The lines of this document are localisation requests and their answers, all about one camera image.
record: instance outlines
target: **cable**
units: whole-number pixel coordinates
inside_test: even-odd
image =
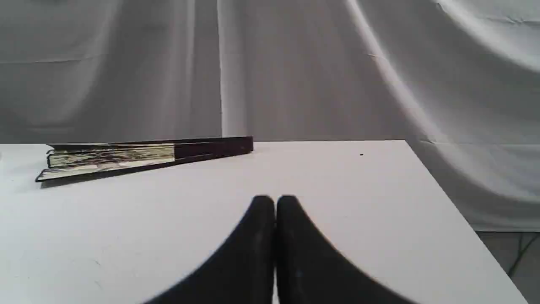
[[[525,245],[525,248],[521,249],[521,245],[523,244],[523,233],[521,233],[519,235],[519,248],[517,250],[517,258],[516,258],[516,261],[514,262],[514,264],[512,264],[512,267],[510,267],[510,269],[508,270],[507,274],[510,278],[512,278],[517,270],[517,266],[519,265],[519,263],[521,262],[521,259],[523,258],[523,256],[525,255],[525,252],[527,252],[527,249],[529,249],[529,247],[532,245],[532,243],[534,241],[536,241],[536,239],[540,237],[540,233],[537,233],[530,241],[529,243],[527,243],[527,245]]]

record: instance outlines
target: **white backdrop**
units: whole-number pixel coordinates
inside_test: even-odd
[[[477,229],[540,230],[535,0],[7,0],[0,141],[406,139]]]

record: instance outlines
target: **book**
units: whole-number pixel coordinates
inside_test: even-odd
[[[247,154],[253,137],[199,138],[120,143],[50,144],[48,167],[36,182],[105,172],[130,173]]]

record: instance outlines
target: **white table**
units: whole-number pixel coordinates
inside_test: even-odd
[[[343,255],[418,303],[526,303],[403,141],[261,142],[40,188],[47,149],[0,146],[0,303],[142,302],[203,263],[257,194],[296,195]]]

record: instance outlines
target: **floor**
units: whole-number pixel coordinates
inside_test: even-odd
[[[508,272],[518,255],[520,233],[479,232],[478,235]],[[534,236],[534,233],[523,233],[522,247]],[[540,237],[523,255],[512,280],[529,304],[540,304]]]

